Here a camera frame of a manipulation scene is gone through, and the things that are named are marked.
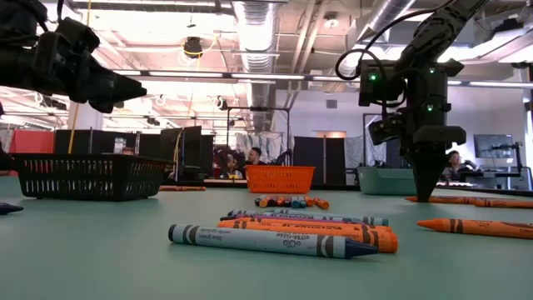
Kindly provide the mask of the black mesh basket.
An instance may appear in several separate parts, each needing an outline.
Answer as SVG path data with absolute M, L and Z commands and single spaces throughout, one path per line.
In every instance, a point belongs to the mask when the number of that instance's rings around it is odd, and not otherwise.
M 123 154 L 15 153 L 30 198 L 122 202 L 156 195 L 168 161 Z

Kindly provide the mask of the white plastic sheet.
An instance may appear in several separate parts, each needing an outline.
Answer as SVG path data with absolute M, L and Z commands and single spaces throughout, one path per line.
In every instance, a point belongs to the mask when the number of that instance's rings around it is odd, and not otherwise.
M 386 160 L 386 145 L 375 146 L 369 137 L 346 137 L 344 148 L 347 168 L 356 168 L 360 164 L 373 166 L 376 161 Z
M 245 158 L 248 158 L 253 148 L 259 148 L 259 158 L 264 163 L 273 163 L 288 150 L 286 134 L 283 132 L 237 133 L 235 139 L 235 149 L 244 153 Z

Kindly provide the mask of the black ceiling dome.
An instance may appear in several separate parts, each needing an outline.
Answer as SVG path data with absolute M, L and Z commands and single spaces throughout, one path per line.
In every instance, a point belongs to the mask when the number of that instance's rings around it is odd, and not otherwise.
M 199 37 L 187 37 L 182 50 L 191 59 L 198 59 L 203 55 L 201 39 Z

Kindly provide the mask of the dark panel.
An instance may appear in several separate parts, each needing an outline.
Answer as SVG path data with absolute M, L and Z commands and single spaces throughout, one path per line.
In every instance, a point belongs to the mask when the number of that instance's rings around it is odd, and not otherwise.
M 386 165 L 391 168 L 439 168 L 447 162 L 446 150 L 437 143 L 402 145 L 401 140 L 386 143 Z
M 295 137 L 293 163 L 314 167 L 312 185 L 345 185 L 346 159 L 343 138 Z

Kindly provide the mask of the teal plastic bin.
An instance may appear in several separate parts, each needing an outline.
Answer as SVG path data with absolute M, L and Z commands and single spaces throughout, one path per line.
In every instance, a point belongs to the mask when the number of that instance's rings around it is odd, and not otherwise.
M 369 195 L 415 196 L 416 185 L 409 168 L 359 167 L 360 189 Z

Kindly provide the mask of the dark flat monitor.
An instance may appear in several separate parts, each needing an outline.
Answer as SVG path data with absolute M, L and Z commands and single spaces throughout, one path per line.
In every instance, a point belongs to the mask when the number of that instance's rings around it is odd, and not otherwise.
M 510 134 L 475 134 L 476 158 L 513 158 L 515 150 Z

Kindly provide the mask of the orange mesh basket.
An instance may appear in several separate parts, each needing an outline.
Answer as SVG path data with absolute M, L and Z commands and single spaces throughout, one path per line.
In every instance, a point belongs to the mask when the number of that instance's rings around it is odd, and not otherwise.
M 308 193 L 314 167 L 247 165 L 247 188 L 250 193 Z

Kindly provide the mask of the white column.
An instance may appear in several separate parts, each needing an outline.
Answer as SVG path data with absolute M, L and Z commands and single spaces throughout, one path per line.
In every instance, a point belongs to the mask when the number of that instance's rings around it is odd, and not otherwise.
M 88 102 L 81 104 L 70 102 L 67 117 L 67 128 L 77 130 L 101 130 L 103 114 L 89 105 Z

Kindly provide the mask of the black partition panels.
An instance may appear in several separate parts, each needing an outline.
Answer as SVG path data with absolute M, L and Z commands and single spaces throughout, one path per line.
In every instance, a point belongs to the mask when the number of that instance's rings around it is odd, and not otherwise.
M 81 154 L 113 153 L 118 138 L 134 153 L 148 158 L 171 161 L 178 157 L 178 178 L 195 181 L 213 174 L 212 135 L 203 135 L 200 126 L 163 129 L 160 133 L 109 132 L 77 130 L 71 152 Z

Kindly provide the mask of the blue green crayon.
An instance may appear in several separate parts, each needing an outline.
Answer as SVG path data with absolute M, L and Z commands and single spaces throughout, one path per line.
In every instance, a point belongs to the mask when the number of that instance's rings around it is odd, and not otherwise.
M 172 224 L 168 239 L 185 245 L 284 253 L 320 258 L 373 255 L 378 248 L 347 237 Z

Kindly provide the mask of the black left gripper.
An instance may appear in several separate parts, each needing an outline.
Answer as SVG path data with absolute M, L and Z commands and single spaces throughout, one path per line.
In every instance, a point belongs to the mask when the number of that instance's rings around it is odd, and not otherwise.
M 62 94 L 85 103 L 88 92 L 82 85 L 89 79 L 90 60 L 88 50 L 76 50 L 60 33 L 2 38 L 0 86 Z M 91 74 L 89 104 L 99 112 L 111 112 L 117 103 L 146 95 L 137 80 L 111 71 Z

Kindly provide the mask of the silver flexible ventilation duct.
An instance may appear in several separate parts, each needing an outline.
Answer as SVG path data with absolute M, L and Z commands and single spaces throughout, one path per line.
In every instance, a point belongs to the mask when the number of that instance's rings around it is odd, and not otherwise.
M 273 2 L 233 2 L 242 65 L 245 73 L 273 73 L 276 14 Z M 270 107 L 270 84 L 248 83 L 247 101 L 250 107 Z M 252 128 L 259 133 L 270 129 L 271 112 L 251 112 Z

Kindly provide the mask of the teal table mat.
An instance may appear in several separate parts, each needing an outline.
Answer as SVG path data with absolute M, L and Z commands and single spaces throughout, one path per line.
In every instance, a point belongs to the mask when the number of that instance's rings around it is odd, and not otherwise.
M 420 220 L 533 223 L 533 209 L 420 204 L 320 191 L 332 213 L 373 216 L 394 254 L 352 260 L 171 243 L 174 224 L 212 227 L 253 209 L 244 188 L 161 192 L 132 202 L 36 200 L 0 179 L 0 300 L 533 300 L 533 240 L 434 232 Z

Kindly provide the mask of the red partition panel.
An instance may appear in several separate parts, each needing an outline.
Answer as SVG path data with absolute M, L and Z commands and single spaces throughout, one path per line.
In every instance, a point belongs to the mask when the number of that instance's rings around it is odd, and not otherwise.
M 15 130 L 9 153 L 53 153 L 54 131 Z

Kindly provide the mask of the person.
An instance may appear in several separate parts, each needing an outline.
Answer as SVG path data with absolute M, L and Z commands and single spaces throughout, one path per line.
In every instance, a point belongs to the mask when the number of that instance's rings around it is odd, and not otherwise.
M 470 160 L 462 160 L 461 155 L 456 151 L 448 153 L 448 163 L 446 164 L 442 174 L 443 181 L 459 181 L 461 173 L 476 171 L 478 167 Z
M 266 165 L 261 160 L 262 150 L 259 147 L 252 147 L 248 153 L 248 159 L 246 165 Z

